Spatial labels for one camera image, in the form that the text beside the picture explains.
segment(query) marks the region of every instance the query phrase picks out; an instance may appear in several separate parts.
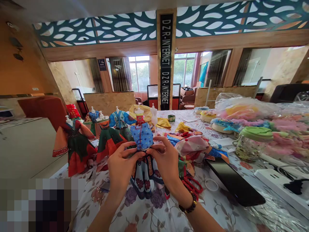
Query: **box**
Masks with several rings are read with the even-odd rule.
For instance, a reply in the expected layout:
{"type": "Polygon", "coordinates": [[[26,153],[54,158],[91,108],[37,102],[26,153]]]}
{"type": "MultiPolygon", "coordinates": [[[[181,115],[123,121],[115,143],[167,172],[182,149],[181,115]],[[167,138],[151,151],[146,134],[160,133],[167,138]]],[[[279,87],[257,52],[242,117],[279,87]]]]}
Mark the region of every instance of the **box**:
{"type": "Polygon", "coordinates": [[[183,88],[180,88],[180,95],[181,96],[189,96],[189,95],[193,95],[193,94],[194,94],[194,90],[185,91],[183,88]]]}

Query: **green lid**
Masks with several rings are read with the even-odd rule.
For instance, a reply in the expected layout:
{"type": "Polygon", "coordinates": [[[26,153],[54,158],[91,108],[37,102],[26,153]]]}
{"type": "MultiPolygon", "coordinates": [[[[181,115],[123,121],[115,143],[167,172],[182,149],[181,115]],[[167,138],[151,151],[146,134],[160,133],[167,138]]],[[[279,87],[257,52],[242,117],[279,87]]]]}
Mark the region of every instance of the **green lid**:
{"type": "Polygon", "coordinates": [[[270,142],[274,139],[271,129],[265,127],[245,127],[240,134],[258,142],[270,142]]]}

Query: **finger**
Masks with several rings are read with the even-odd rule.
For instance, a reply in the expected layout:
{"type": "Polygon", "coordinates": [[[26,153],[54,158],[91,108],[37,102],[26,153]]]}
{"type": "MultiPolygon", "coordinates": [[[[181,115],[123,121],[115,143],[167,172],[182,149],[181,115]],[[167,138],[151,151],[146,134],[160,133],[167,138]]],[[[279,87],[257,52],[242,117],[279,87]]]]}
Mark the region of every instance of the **finger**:
{"type": "Polygon", "coordinates": [[[127,158],[130,154],[134,154],[137,151],[137,148],[127,149],[120,153],[122,158],[127,158]]]}
{"type": "Polygon", "coordinates": [[[117,153],[120,153],[120,152],[124,151],[125,148],[127,148],[127,147],[129,147],[129,146],[133,146],[133,145],[135,145],[135,144],[136,144],[135,142],[126,142],[126,143],[123,143],[123,144],[121,144],[121,145],[117,148],[117,150],[115,151],[115,153],[116,153],[116,152],[117,152],[117,153]]]}
{"type": "Polygon", "coordinates": [[[155,144],[155,145],[152,145],[151,148],[159,151],[160,153],[165,152],[165,145],[164,144],[155,144]]]}
{"type": "Polygon", "coordinates": [[[152,155],[155,159],[161,155],[159,152],[152,148],[149,148],[146,153],[152,155]]]}
{"type": "Polygon", "coordinates": [[[154,140],[162,141],[166,147],[173,146],[171,142],[166,137],[163,137],[163,136],[155,136],[154,140]]]}
{"type": "Polygon", "coordinates": [[[129,160],[130,160],[130,162],[132,162],[132,163],[136,163],[136,161],[137,161],[139,158],[143,157],[144,155],[146,155],[145,152],[139,151],[139,152],[135,153],[134,156],[132,156],[131,158],[129,158],[129,160]]]}

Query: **scissors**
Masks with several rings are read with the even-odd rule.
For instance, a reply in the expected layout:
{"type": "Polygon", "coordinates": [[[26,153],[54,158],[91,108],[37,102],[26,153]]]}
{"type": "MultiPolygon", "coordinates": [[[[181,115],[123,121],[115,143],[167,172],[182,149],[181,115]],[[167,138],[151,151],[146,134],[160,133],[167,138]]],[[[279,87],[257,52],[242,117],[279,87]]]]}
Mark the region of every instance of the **scissors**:
{"type": "Polygon", "coordinates": [[[200,183],[195,180],[187,171],[184,172],[184,177],[180,177],[181,182],[183,185],[189,190],[192,191],[193,194],[196,196],[196,199],[199,199],[199,194],[202,193],[203,187],[200,185],[200,183]],[[194,182],[196,185],[198,185],[199,188],[195,187],[191,182],[194,182]]]}

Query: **blue embroidered dress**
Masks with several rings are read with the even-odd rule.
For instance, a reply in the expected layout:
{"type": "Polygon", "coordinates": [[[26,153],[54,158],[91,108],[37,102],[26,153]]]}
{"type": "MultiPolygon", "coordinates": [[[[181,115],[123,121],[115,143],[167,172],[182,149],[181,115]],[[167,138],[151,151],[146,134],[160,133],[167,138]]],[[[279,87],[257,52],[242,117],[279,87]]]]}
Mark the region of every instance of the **blue embroidered dress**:
{"type": "MultiPolygon", "coordinates": [[[[138,150],[153,145],[153,134],[147,122],[140,126],[131,126],[130,130],[138,150]]],[[[136,162],[130,180],[140,199],[151,197],[150,180],[164,184],[156,160],[151,155],[146,155],[136,162]]]]}
{"type": "Polygon", "coordinates": [[[115,111],[109,117],[109,126],[114,127],[115,129],[127,140],[133,141],[132,134],[128,129],[128,124],[132,125],[136,123],[136,120],[132,118],[128,113],[124,111],[115,111]]]}

